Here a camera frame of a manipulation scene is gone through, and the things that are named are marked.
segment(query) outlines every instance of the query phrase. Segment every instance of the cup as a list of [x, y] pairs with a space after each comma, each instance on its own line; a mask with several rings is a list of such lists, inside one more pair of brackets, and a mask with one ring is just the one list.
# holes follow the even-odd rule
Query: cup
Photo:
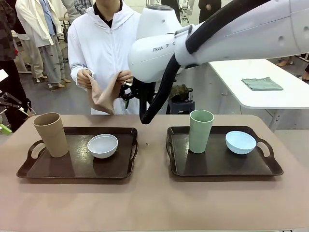
[[214, 116], [206, 110], [194, 110], [190, 114], [189, 150], [203, 153], [206, 150]]
[[62, 157], [69, 151], [61, 116], [58, 113], [47, 113], [38, 116], [33, 125], [52, 157]]

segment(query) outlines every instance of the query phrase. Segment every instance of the green cup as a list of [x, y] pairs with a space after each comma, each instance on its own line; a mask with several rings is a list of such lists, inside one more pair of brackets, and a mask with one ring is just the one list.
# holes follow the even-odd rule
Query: green cup
[[190, 114], [189, 150], [203, 153], [206, 149], [214, 116], [206, 110], [194, 110]]

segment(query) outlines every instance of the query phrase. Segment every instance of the camouflage jacket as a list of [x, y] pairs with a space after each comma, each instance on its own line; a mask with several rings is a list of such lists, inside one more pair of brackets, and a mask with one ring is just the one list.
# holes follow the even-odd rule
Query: camouflage jacket
[[15, 12], [5, 0], [0, 0], [0, 60], [15, 58], [15, 47], [11, 30], [15, 24]]

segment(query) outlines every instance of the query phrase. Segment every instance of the tan tumbler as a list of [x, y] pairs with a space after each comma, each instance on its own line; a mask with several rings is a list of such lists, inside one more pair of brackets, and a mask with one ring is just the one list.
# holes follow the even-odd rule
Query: tan tumbler
[[38, 116], [33, 125], [52, 157], [62, 157], [69, 151], [67, 138], [63, 130], [61, 116], [58, 113], [47, 113]]

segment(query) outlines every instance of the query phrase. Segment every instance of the jacket zipper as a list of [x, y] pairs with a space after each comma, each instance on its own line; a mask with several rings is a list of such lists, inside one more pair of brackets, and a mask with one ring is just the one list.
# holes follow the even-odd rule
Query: jacket zipper
[[[116, 55], [117, 55], [117, 53], [116, 53], [116, 49], [115, 49], [114, 36], [112, 34], [111, 28], [110, 28], [110, 33], [111, 33], [111, 37], [112, 37], [112, 52], [113, 52], [113, 57], [114, 57], [114, 70], [115, 70], [115, 72], [117, 72], [117, 70], [116, 70], [116, 63], [117, 63]], [[122, 114], [124, 115], [125, 112], [124, 112], [123, 102], [120, 103], [120, 106], [121, 106]]]

